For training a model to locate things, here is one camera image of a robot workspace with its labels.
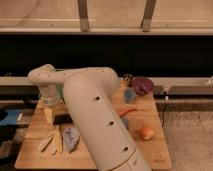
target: blue cloth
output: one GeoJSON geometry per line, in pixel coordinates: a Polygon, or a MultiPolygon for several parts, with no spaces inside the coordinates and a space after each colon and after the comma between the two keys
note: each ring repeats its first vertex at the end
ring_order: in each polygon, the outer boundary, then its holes
{"type": "Polygon", "coordinates": [[[124,90],[124,101],[126,103],[133,102],[133,100],[135,99],[136,96],[137,95],[136,95],[135,90],[133,88],[126,88],[124,90]]]}
{"type": "Polygon", "coordinates": [[[121,117],[121,120],[122,120],[123,124],[125,125],[126,129],[129,129],[129,120],[128,120],[128,118],[123,116],[123,117],[121,117]]]}
{"type": "Polygon", "coordinates": [[[9,109],[5,110],[8,115],[6,118],[0,121],[0,125],[16,125],[17,123],[17,118],[20,113],[20,109],[9,109]]]}

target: small fruit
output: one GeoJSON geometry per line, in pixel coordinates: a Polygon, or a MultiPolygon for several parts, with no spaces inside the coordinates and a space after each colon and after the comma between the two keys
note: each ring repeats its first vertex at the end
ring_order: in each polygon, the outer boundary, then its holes
{"type": "Polygon", "coordinates": [[[124,85],[127,87],[131,87],[132,79],[133,79],[132,74],[124,74],[123,76],[124,85]]]}
{"type": "Polygon", "coordinates": [[[140,136],[143,140],[150,140],[154,134],[154,130],[149,125],[144,125],[140,130],[140,136]]]}
{"type": "Polygon", "coordinates": [[[132,79],[132,88],[138,95],[145,96],[153,90],[153,82],[143,76],[137,76],[132,79]]]}

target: gray floor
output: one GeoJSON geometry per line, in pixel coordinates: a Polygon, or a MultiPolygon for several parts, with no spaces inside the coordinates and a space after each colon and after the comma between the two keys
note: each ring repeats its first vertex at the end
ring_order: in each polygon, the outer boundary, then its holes
{"type": "MultiPolygon", "coordinates": [[[[213,100],[156,100],[156,104],[164,120],[171,171],[213,170],[213,100]]],[[[25,132],[26,128],[17,130],[16,150],[25,132]]],[[[14,163],[0,166],[5,170],[14,171],[14,163]]]]}

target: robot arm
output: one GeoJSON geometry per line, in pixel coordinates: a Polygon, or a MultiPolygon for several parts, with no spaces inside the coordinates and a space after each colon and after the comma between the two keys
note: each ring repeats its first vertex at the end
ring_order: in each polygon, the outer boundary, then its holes
{"type": "Polygon", "coordinates": [[[39,86],[49,106],[57,104],[55,84],[64,85],[67,109],[100,171],[151,171],[109,101],[119,84],[112,69],[56,72],[51,65],[45,65],[31,71],[29,79],[39,86]]]}

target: orange carrot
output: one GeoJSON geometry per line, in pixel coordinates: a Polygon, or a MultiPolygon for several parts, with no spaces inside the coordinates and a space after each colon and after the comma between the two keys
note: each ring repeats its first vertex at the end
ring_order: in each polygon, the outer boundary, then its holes
{"type": "Polygon", "coordinates": [[[132,111],[137,111],[138,109],[135,108],[135,107],[126,107],[126,108],[123,108],[123,109],[120,109],[117,111],[117,114],[118,116],[122,117],[124,115],[126,115],[127,113],[129,112],[132,112],[132,111]]]}

